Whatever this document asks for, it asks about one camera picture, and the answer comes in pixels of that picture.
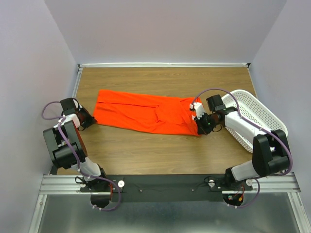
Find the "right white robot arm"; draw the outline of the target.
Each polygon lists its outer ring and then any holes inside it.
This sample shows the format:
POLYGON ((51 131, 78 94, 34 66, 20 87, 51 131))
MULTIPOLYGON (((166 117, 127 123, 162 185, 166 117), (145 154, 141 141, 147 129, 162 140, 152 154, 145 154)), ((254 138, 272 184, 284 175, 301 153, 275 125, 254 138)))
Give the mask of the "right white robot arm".
POLYGON ((293 161, 286 133, 281 130, 269 131, 245 118, 240 105, 227 107, 220 95, 207 98, 210 114, 202 103, 193 102, 190 109, 195 112, 198 134, 207 135, 217 126, 227 127, 239 133, 252 145, 252 159, 226 169, 222 183, 229 190, 235 190, 242 182, 269 175, 283 175, 292 168, 293 161))

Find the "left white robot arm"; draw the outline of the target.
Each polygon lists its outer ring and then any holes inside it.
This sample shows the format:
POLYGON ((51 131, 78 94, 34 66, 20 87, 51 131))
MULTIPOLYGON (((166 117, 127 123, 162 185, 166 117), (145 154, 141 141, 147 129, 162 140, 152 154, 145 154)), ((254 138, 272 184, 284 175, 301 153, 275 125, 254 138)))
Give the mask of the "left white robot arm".
POLYGON ((89 190, 104 191, 110 185, 106 173, 97 163, 88 158, 80 131, 97 123, 86 108, 77 99, 67 98, 58 102, 62 107, 58 117, 45 117, 43 108, 41 116, 45 120, 57 119, 55 126, 43 131, 43 137, 49 156, 56 168, 73 169, 82 175, 75 178, 76 183, 89 190))

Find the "orange t shirt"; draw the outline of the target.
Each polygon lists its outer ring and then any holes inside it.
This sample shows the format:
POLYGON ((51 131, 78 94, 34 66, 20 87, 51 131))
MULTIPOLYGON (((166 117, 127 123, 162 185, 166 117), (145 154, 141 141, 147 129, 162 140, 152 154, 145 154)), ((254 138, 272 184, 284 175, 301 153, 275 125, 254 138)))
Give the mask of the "orange t shirt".
POLYGON ((193 98, 100 90, 94 109, 98 124, 143 133, 198 135, 193 98))

